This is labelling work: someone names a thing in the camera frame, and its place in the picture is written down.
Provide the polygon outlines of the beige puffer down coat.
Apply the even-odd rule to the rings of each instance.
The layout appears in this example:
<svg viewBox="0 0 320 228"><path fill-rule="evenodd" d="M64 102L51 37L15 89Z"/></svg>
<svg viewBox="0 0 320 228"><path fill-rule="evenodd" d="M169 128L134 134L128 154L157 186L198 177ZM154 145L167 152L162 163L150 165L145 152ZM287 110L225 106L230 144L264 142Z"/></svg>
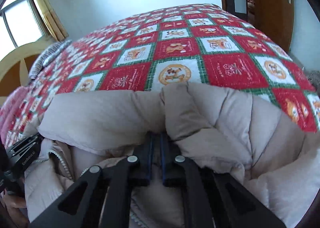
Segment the beige puffer down coat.
<svg viewBox="0 0 320 228"><path fill-rule="evenodd" d="M185 82L159 92L55 95L23 133L43 136L24 175L29 220L91 166L112 167L131 155L147 132L167 132L183 156L231 174L287 227L309 219L319 190L319 134L255 95Z"/></svg>

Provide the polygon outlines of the pink folded blanket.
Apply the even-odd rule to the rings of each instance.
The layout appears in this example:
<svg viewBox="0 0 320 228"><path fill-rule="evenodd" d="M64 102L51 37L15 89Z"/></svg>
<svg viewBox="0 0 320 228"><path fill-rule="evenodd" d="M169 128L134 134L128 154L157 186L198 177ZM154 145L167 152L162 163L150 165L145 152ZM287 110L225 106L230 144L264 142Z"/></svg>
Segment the pink folded blanket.
<svg viewBox="0 0 320 228"><path fill-rule="evenodd" d="M1 107L1 141L3 144L5 144L7 139L7 132L14 114L17 112L21 102L29 91L29 87L18 87L7 97L5 103Z"/></svg>

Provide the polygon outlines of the cream wooden headboard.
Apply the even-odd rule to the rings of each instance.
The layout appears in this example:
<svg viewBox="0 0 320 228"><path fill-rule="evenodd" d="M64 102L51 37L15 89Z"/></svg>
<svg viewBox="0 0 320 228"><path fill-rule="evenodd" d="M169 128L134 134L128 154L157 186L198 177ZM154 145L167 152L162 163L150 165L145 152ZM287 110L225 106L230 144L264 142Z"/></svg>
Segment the cream wooden headboard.
<svg viewBox="0 0 320 228"><path fill-rule="evenodd" d="M54 42L51 36L43 36L14 49L1 60L1 105L16 88L27 85L36 58Z"/></svg>

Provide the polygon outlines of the grey patterned pillow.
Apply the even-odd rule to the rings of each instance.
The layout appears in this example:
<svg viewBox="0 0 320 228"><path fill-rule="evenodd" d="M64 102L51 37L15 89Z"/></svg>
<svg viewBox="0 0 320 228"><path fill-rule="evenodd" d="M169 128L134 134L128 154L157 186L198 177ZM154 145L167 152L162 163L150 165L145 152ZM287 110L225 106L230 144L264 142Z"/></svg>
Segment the grey patterned pillow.
<svg viewBox="0 0 320 228"><path fill-rule="evenodd" d="M35 60L29 71L29 80L35 80L42 69L48 66L57 56L59 56L70 44L72 40L55 42L47 47Z"/></svg>

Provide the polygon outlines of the red checkered patterned bedspread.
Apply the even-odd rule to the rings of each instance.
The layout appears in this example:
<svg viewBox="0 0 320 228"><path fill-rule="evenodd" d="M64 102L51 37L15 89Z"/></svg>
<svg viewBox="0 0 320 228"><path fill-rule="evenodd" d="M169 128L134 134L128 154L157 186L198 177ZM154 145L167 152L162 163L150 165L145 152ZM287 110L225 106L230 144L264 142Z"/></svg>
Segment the red checkered patterned bedspread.
<svg viewBox="0 0 320 228"><path fill-rule="evenodd" d="M280 46L216 5L189 4L137 14L71 43L29 82L4 146L19 141L56 94L158 91L182 81L255 94L302 130L319 130L316 90Z"/></svg>

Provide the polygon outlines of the yellow right curtain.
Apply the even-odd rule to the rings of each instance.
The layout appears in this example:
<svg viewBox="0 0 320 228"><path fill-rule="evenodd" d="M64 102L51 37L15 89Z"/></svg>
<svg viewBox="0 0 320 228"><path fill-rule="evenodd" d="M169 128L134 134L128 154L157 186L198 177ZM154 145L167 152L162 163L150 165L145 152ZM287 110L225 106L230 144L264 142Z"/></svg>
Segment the yellow right curtain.
<svg viewBox="0 0 320 228"><path fill-rule="evenodd" d="M35 6L44 22L44 25L48 29L50 35L56 39L56 41L63 41L68 37L68 33L58 18L55 10L50 4L49 0L33 0Z"/></svg>

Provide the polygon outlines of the brown wooden door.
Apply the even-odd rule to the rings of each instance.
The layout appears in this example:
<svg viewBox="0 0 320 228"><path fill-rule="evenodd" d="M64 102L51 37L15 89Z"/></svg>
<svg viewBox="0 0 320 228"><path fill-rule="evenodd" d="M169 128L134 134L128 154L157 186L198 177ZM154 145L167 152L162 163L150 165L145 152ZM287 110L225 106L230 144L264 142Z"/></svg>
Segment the brown wooden door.
<svg viewBox="0 0 320 228"><path fill-rule="evenodd" d="M254 0L255 27L265 33L285 52L291 44L294 5L293 0Z"/></svg>

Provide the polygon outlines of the window with grey frame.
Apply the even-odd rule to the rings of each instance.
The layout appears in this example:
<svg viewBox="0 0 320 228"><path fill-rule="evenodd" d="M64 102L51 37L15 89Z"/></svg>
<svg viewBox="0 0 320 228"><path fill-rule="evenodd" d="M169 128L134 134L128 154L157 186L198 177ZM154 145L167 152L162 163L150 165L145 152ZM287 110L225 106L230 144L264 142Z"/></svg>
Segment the window with grey frame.
<svg viewBox="0 0 320 228"><path fill-rule="evenodd" d="M34 0L5 0L0 31L1 59L18 47L49 35Z"/></svg>

